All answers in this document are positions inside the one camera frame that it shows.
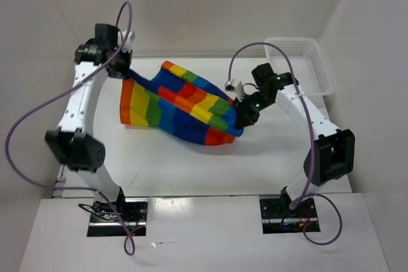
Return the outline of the rainbow striped shorts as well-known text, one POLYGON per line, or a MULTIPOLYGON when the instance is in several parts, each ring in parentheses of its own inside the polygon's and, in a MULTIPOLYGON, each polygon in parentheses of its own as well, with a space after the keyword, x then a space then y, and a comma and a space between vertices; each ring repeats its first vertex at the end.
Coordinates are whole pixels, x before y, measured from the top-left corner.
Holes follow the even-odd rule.
POLYGON ((243 135, 232 98, 208 80, 170 61, 151 80, 129 73, 120 95, 122 124, 159 128, 204 146, 229 144, 243 135))

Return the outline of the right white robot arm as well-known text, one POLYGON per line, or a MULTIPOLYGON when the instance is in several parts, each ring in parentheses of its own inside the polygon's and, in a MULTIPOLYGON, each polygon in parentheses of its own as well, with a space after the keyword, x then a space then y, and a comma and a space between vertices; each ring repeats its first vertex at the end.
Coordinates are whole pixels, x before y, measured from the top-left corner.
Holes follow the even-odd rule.
POLYGON ((262 110, 276 104, 308 134, 311 141, 300 176, 280 192, 281 212, 293 217, 302 209, 302 202, 321 186, 353 170, 355 135, 327 119, 303 93, 291 73, 278 75, 271 65, 265 63, 254 68, 251 74, 256 83, 255 92, 246 93, 241 82, 235 87, 236 126, 254 125, 262 110))

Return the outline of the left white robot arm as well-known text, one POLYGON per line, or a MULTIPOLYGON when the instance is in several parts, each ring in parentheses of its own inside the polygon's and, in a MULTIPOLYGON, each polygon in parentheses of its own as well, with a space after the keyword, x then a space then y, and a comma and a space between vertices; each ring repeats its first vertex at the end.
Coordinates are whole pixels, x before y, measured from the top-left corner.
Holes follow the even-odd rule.
POLYGON ((103 220, 122 220, 128 211, 122 189, 112 180, 104 162, 104 144, 93 134, 94 116, 107 78, 130 77, 135 34, 109 24, 96 24, 94 37, 75 51, 73 92, 55 130, 45 134, 58 162, 76 173, 94 194, 94 204, 80 207, 103 220))

